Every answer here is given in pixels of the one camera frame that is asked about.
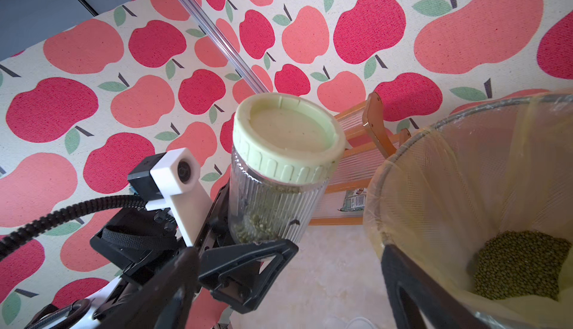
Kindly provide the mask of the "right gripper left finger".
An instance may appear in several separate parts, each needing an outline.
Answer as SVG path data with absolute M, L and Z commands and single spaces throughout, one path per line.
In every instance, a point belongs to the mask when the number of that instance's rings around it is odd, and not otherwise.
M 184 328 L 198 285 L 199 255 L 185 248 L 100 328 Z

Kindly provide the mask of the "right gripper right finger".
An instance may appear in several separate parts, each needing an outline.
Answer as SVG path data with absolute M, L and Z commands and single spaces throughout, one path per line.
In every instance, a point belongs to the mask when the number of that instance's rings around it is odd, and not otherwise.
M 397 328 L 486 328 L 396 245 L 381 257 L 386 293 Z

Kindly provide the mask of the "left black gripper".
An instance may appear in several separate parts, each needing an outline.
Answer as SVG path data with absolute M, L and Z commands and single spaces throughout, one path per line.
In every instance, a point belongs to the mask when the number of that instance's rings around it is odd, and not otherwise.
M 280 273 L 298 254 L 289 239 L 237 245 L 228 226 L 229 186 L 222 187 L 200 228 L 195 247 L 198 285 L 232 310 L 247 314 L 259 308 Z M 115 206 L 120 211 L 91 240 L 91 247 L 122 270 L 109 302 L 123 302 L 157 275 L 185 247 L 175 234 L 167 208 L 146 210 L 138 195 L 105 196 L 89 202 L 89 212 Z

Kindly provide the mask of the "ribbed glass jar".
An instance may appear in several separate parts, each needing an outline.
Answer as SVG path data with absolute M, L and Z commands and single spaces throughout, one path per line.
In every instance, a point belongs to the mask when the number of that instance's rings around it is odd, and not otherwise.
M 234 241 L 299 242 L 345 149 L 341 125 L 313 102 L 280 93 L 241 102 L 229 181 Z

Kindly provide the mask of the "green jar lid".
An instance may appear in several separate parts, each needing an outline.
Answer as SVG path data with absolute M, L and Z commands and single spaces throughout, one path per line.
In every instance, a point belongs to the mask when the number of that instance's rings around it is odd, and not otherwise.
M 283 184 L 328 181 L 346 149 L 335 118 L 298 96 L 261 93 L 240 103 L 233 148 L 249 169 Z

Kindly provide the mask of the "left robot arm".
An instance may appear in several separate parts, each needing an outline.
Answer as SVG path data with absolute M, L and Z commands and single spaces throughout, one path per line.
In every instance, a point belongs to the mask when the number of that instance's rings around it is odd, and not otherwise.
M 139 196 L 108 196 L 64 208 L 28 226 L 34 238 L 84 214 L 121 210 L 90 241 L 119 266 L 118 282 L 98 293 L 74 292 L 68 305 L 50 303 L 30 328 L 184 328 L 200 292 L 241 314 L 256 310 L 298 253 L 288 239 L 246 244 L 231 239 L 229 191 L 223 188 L 186 247 L 168 208 L 147 211 Z

